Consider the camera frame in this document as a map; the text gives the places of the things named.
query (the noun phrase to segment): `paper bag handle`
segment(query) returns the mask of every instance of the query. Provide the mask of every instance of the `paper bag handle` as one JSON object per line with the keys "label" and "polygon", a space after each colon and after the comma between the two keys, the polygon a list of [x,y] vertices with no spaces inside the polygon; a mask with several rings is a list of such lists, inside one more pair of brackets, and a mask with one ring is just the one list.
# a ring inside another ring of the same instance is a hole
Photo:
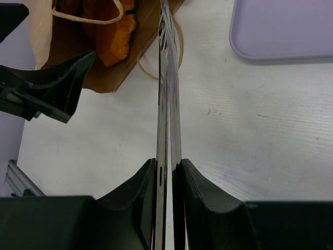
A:
{"label": "paper bag handle", "polygon": [[86,23],[93,23],[93,24],[111,24],[111,23],[119,21],[124,15],[124,10],[123,10],[123,6],[122,6],[121,2],[119,0],[113,0],[113,1],[114,1],[114,4],[116,5],[117,9],[119,10],[119,16],[117,16],[116,18],[113,18],[112,20],[108,20],[108,21],[100,21],[100,20],[76,17],[76,16],[72,16],[69,14],[62,13],[62,12],[58,12],[56,10],[56,8],[53,8],[51,10],[51,14],[55,17],[65,18],[65,19],[68,19],[68,20],[71,20],[74,22],[86,22]]}

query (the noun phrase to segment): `lavender plastic tray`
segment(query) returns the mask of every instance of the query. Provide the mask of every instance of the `lavender plastic tray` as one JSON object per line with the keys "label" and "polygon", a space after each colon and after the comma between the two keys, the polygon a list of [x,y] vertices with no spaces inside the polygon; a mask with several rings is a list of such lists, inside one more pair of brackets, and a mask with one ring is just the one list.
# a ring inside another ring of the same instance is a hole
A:
{"label": "lavender plastic tray", "polygon": [[333,0],[235,0],[229,40],[251,60],[333,57]]}

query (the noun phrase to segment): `paper bag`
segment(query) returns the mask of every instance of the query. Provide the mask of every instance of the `paper bag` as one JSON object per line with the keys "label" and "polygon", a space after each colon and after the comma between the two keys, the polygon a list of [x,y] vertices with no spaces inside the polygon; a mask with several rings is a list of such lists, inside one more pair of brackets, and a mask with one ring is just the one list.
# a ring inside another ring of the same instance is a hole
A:
{"label": "paper bag", "polygon": [[[173,14],[182,2],[183,0],[170,0]],[[24,0],[24,3],[30,10],[28,29],[37,68],[45,63],[47,57],[46,67],[95,48],[94,40],[86,37],[80,22],[52,18],[50,13],[52,0]],[[105,67],[99,59],[96,59],[85,79],[84,88],[98,93],[108,93],[119,87],[136,64],[140,50],[144,53],[156,38],[160,9],[160,0],[136,1],[133,11],[136,30],[131,35],[127,58],[112,67]]]}

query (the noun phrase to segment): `white tabletop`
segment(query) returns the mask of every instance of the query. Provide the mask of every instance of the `white tabletop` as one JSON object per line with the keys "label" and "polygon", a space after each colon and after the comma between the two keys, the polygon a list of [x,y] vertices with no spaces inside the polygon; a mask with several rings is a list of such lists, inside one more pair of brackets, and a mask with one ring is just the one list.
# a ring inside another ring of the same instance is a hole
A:
{"label": "white tabletop", "polygon": [[[254,64],[229,41],[232,0],[185,0],[183,158],[241,199],[333,199],[333,60]],[[142,59],[158,72],[156,41]],[[26,122],[19,167],[47,195],[96,198],[156,156],[158,82],[135,67],[113,94],[83,90],[68,124]]]}

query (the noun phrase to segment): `orange food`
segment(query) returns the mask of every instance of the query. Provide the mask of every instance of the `orange food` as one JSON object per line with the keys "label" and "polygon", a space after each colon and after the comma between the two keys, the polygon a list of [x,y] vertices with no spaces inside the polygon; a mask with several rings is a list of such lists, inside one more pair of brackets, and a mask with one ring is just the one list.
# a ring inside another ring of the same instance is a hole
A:
{"label": "orange food", "polygon": [[62,13],[78,16],[80,12],[80,0],[59,0],[58,8]]}
{"label": "orange food", "polygon": [[[82,17],[86,19],[96,19],[96,1],[97,0],[82,0]],[[95,38],[96,34],[96,25],[93,23],[82,23],[82,28],[84,33],[89,38]]]}
{"label": "orange food", "polygon": [[[134,8],[133,0],[121,1],[124,12]],[[119,15],[113,0],[100,0],[96,6],[99,20],[111,20]],[[131,32],[135,29],[134,15],[124,15],[115,23],[96,26],[96,52],[105,66],[112,66],[125,59],[129,53]]]}

